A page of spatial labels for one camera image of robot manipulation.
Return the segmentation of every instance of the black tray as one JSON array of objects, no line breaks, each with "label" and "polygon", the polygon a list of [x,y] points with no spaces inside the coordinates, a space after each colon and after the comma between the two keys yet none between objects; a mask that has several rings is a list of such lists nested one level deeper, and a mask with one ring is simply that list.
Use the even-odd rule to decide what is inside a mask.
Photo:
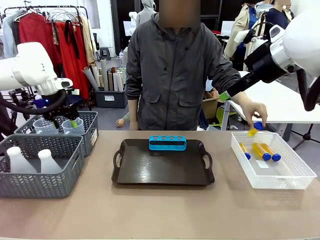
[{"label": "black tray", "polygon": [[215,182],[211,155],[199,140],[187,140],[185,151],[151,151],[148,139],[125,139],[114,154],[113,166],[111,179],[117,184],[206,186]]}]

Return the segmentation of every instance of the measuring cup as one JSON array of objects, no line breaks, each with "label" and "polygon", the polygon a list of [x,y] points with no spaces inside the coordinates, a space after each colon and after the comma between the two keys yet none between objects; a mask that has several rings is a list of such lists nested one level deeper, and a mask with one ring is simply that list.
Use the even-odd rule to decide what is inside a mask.
[{"label": "measuring cup", "polygon": [[66,120],[62,123],[62,128],[64,134],[71,134],[71,135],[83,135],[85,134],[85,126],[84,121],[81,118],[77,118],[75,120],[77,127],[73,127],[73,124],[70,120]]},{"label": "measuring cup", "polygon": [[33,123],[34,130],[36,134],[58,134],[59,131],[56,129],[51,121],[47,121],[44,118]]}]

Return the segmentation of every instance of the jacket zipper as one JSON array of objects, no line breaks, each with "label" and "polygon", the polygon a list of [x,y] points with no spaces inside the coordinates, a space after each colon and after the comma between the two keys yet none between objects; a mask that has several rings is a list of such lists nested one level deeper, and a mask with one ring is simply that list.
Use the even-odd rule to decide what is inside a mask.
[{"label": "jacket zipper", "polygon": [[170,79],[170,85],[169,85],[168,103],[167,103],[167,105],[166,105],[166,115],[165,115],[164,130],[167,130],[167,124],[168,124],[169,101],[170,101],[170,95],[171,95],[172,80],[173,80],[173,77],[174,77],[174,69],[175,69],[175,62],[176,62],[177,45],[178,45],[178,38],[176,37],[176,38],[175,38],[174,55],[173,55],[173,65],[172,65],[172,71],[171,71],[171,79]]}]

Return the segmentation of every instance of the clothing rack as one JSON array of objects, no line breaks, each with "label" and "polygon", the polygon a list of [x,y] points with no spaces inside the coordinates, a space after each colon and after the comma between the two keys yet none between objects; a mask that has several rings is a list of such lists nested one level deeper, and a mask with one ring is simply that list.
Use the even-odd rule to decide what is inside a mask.
[{"label": "clothing rack", "polygon": [[[74,8],[76,10],[76,13],[77,13],[77,17],[78,17],[78,20],[79,22],[81,23],[81,18],[80,18],[80,13],[79,13],[79,9],[84,9],[85,10],[85,14],[86,14],[86,19],[89,20],[89,17],[88,17],[88,11],[87,9],[84,7],[84,6],[73,6],[73,5],[50,5],[50,6],[42,6],[42,5],[38,5],[38,6],[12,6],[12,7],[7,7],[6,9],[4,9],[4,14],[6,14],[6,10],[10,10],[10,9],[34,9],[34,8],[38,8],[38,9],[44,9],[44,8],[47,8],[47,9],[64,9],[64,8]],[[81,29],[81,34],[83,35],[83,26],[80,25],[80,29]],[[94,45],[92,43],[92,38],[91,38],[91,32],[90,32],[90,28],[89,28],[89,36],[90,36],[90,43],[91,43],[91,47],[92,47],[92,52],[93,52],[93,55],[95,55],[94,53]],[[85,40],[84,40],[84,37],[82,38],[82,43],[83,43],[83,47],[85,49]]]}]

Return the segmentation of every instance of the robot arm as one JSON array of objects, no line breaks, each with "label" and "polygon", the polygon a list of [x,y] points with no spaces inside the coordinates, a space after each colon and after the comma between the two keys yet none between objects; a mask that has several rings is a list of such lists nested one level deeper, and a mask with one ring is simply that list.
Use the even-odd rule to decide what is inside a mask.
[{"label": "robot arm", "polygon": [[[286,30],[275,25],[270,29],[270,42],[262,36],[254,36],[254,31],[240,32],[235,41],[251,42],[253,47],[253,52],[244,61],[250,73],[221,94],[221,99],[227,100],[260,80],[271,83],[286,73],[297,72],[304,108],[312,111],[320,93],[320,33],[315,31],[318,27],[315,16],[317,14],[312,10],[306,11]],[[305,71],[318,78],[308,92]]]},{"label": "robot arm", "polygon": [[22,43],[17,46],[18,55],[0,60],[0,91],[35,87],[42,95],[46,108],[25,109],[5,100],[0,104],[16,112],[43,115],[45,119],[54,121],[56,116],[65,116],[75,120],[79,114],[74,106],[66,106],[66,89],[73,86],[67,78],[57,78],[52,62],[38,42]]}]

